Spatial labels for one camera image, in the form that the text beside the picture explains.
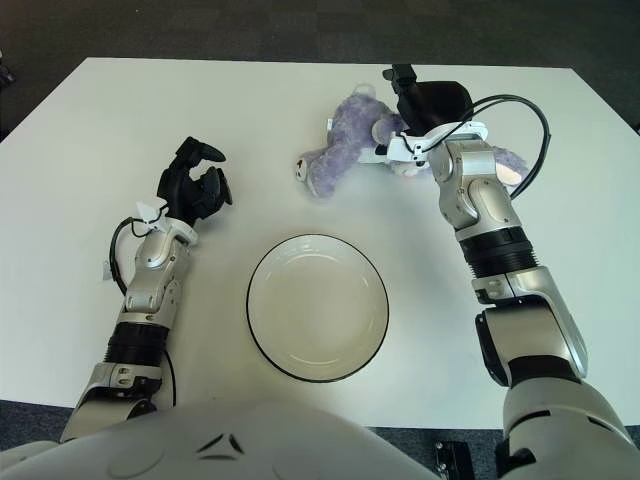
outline stuffed animal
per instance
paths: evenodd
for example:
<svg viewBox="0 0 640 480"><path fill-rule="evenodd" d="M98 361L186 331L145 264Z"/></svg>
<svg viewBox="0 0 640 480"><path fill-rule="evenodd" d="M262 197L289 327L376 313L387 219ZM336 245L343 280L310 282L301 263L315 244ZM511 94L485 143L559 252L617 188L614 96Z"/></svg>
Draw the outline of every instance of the stuffed animal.
<svg viewBox="0 0 640 480"><path fill-rule="evenodd" d="M358 85L336 109L327 133L328 146L303 153L296 163L296 178L306 182L319 198L330 197L342 176L356 163L379 163L378 145L388 145L393 133L407 129L402 117L376 100L370 85ZM522 158L509 150L493 147L498 178L516 187L528 173ZM429 164L388 162L397 175L414 176L431 171Z"/></svg>

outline wire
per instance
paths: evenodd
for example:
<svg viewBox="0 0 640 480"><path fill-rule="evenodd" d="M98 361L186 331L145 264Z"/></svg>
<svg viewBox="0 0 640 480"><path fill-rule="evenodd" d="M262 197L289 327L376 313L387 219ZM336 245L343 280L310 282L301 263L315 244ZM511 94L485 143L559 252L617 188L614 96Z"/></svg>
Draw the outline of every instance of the wire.
<svg viewBox="0 0 640 480"><path fill-rule="evenodd" d="M454 128L449 130L444 136L442 136L436 143L431 145L429 148L424 149L423 152L428 152L436 148L443 141L445 141L449 136L453 135L456 131L462 128L462 126L466 122L471 120L475 115L485 111L488 108L491 108L495 105L498 105L500 103L505 103L505 102L518 102L526 105L531 110L533 110L533 112L538 116L538 119L540 120L540 123L542 125L542 142L540 144L540 152L538 153L538 158L533 164L533 167L531 167L529 174L520 183L520 185L518 185L518 187L516 187L516 189L513 192L511 192L511 199L513 200L522 192L524 192L527 189L527 187L529 187L529 185L531 185L531 183L538 176L538 173L540 173L540 170L542 169L542 165L544 164L544 159L547 156L547 150L549 149L549 142L551 141L551 133L549 132L549 122L547 121L547 118L544 116L544 113L542 113L542 110L540 110L540 108L532 101L527 100L526 98L520 97L518 95L509 95L509 94L492 95L490 97L482 98L477 102L473 103L471 107L469 107L469 109L467 109L467 111L464 112L464 114L462 115L462 119L460 120L460 123L458 125L456 125ZM474 111L476 107L478 107L479 105L483 105L485 103L489 103L489 105L485 105L482 108L478 109L477 111ZM405 147L413 155L414 151L409 147L409 144L406 138L404 137L404 135L401 135L401 137L404 139Z"/></svg>
<svg viewBox="0 0 640 480"><path fill-rule="evenodd" d="M124 280L122 280L120 266L118 265L118 259L116 258L116 243L118 242L118 235L120 235L120 232L127 225L133 225L134 220L135 219L133 217L128 217L121 221L113 232L111 243L109 244L109 268L111 270L111 277L113 278L113 281L116 282L123 295L127 294L127 285L124 283Z"/></svg>
<svg viewBox="0 0 640 480"><path fill-rule="evenodd" d="M173 391L173 402L172 405L176 406L176 397L177 397L177 389L176 389L176 372L173 369L173 362L171 361L171 357L169 356L169 352L167 350L164 351L164 356L167 358L167 363L169 364L169 370L171 371L171 387Z"/></svg>
<svg viewBox="0 0 640 480"><path fill-rule="evenodd" d="M111 270L111 277L113 278L113 281L116 282L116 284L118 285L118 288L120 289L120 291L122 292L123 295L127 294L127 285L124 283L124 280L122 279L122 274L120 272L120 266L118 265L118 259L116 258L116 244L118 242L118 236L120 235L120 232L127 225L131 225L131 233L133 234L134 237L136 237L136 238L144 238L144 237L146 237L147 235L149 235L149 233L151 233L151 230L149 230L145 234L139 235L134 230L133 224L134 223L145 223L145 224L149 225L149 224L152 224L152 223L156 223L162 217L162 212L165 209L167 209L168 207L169 207L169 205L165 203L158 210L158 216L156 218L154 218L153 220L150 220L149 222L145 222L141 218L127 217L122 222L120 222L118 224L118 226L116 227L115 231L113 232L113 236L111 237L111 243L109 244L109 269Z"/></svg>

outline table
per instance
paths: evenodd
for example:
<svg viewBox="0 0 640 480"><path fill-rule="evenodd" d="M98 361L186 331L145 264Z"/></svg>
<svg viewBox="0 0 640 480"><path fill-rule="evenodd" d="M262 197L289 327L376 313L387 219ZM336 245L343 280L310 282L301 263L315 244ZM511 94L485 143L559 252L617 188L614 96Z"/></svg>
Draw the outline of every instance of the table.
<svg viewBox="0 0 640 480"><path fill-rule="evenodd" d="M0 144L0 397L75 404L122 300L102 278L113 229L135 214L137 200L153 198L160 173L192 135L226 154L235 203L197 227L200 242L169 341L180 404L277 398L365 425L500 427L505 390L483 366L474 328L481 307L438 211L433 179L362 165L332 199L318 201L294 178L298 155L325 145L327 118L356 84L371 83L395 105L384 67L85 60ZM640 423L640 138L572 70L416 72L423 80L457 80L473 99L522 95L546 113L553 134L547 163L516 209L587 342L589 381L623 422ZM490 142L533 161L540 128L524 107L505 104L479 118ZM257 262L303 233L356 246L388 290L382 348L335 383L277 371L245 318ZM122 241L125 279L136 245Z"/></svg>

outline white plate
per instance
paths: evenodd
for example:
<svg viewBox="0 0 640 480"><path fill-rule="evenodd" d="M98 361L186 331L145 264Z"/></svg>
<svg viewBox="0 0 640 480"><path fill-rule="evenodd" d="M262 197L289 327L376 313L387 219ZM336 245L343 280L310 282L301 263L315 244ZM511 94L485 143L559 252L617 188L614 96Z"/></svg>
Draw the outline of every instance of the white plate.
<svg viewBox="0 0 640 480"><path fill-rule="evenodd" d="M340 380L376 354L389 321L375 267L348 243L302 235L275 246L247 292L256 344L278 369L311 382Z"/></svg>

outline gray carpet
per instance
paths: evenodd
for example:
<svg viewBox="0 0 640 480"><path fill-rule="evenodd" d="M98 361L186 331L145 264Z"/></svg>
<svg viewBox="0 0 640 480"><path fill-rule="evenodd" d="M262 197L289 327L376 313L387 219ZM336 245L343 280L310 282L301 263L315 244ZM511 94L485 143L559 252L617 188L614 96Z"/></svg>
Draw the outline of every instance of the gray carpet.
<svg viewBox="0 0 640 480"><path fill-rule="evenodd" d="M58 441L71 409L0 401L0 450L35 440ZM640 447L640 426L628 427ZM437 441L460 441L469 445L477 480L496 478L493 449L502 439L498 430L432 430L374 428L380 437L411 458L435 470Z"/></svg>
<svg viewBox="0 0 640 480"><path fill-rule="evenodd" d="M18 79L0 92L0 135L87 56L572 67L640 123L635 0L0 0L0 12ZM57 439L68 415L0 402L0 449ZM497 431L377 433L431 468L436 439L467 441L477 478L495 478Z"/></svg>

